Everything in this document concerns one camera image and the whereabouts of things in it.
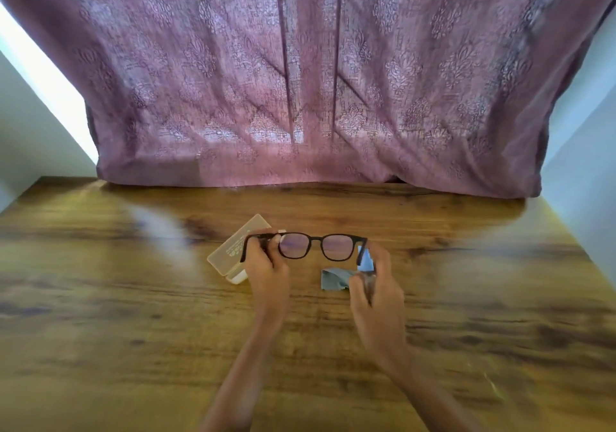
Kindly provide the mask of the person's right hand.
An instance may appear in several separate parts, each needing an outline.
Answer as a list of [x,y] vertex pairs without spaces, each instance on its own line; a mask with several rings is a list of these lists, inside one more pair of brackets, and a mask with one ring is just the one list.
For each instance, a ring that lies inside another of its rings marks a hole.
[[406,347],[404,292],[392,275],[389,253],[372,241],[366,247],[375,268],[371,308],[351,310],[361,341],[382,369]]

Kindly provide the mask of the person's left hand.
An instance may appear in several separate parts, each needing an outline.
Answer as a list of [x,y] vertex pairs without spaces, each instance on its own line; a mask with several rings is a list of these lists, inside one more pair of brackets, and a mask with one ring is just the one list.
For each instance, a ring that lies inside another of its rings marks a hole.
[[244,269],[250,282],[258,323],[278,330],[288,311],[290,279],[285,260],[284,269],[274,269],[267,256],[267,244],[273,228],[259,229],[246,240]]

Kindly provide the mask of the person's right forearm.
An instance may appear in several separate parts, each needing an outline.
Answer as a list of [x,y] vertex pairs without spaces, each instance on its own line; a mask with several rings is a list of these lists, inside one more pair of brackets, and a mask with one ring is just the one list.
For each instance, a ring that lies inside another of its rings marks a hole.
[[383,371],[404,393],[429,432],[487,432],[405,347]]

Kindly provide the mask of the person's left forearm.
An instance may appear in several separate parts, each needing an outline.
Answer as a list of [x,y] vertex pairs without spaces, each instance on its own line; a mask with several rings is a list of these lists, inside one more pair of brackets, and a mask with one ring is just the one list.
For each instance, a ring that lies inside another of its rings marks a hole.
[[281,326],[281,319],[256,319],[198,432],[250,432],[273,343]]

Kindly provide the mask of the grey-blue cleaning cloth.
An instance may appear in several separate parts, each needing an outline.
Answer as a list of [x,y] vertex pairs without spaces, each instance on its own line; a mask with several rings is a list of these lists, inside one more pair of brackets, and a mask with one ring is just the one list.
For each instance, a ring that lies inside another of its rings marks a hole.
[[347,290],[350,278],[359,273],[358,270],[351,271],[337,267],[323,269],[320,273],[320,288],[323,291]]

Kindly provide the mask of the translucent glasses case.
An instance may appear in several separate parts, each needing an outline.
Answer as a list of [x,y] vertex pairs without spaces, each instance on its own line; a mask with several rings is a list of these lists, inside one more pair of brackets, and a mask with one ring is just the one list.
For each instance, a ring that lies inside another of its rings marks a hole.
[[260,214],[254,215],[221,246],[214,250],[207,257],[207,262],[227,282],[232,285],[240,285],[248,278],[244,264],[241,262],[244,241],[247,236],[264,228],[269,229],[271,225]]

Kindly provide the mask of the mauve patterned curtain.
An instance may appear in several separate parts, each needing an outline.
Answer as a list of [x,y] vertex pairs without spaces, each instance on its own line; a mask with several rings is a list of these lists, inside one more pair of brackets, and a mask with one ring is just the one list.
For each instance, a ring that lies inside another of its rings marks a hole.
[[83,97],[98,177],[539,196],[616,0],[0,0]]

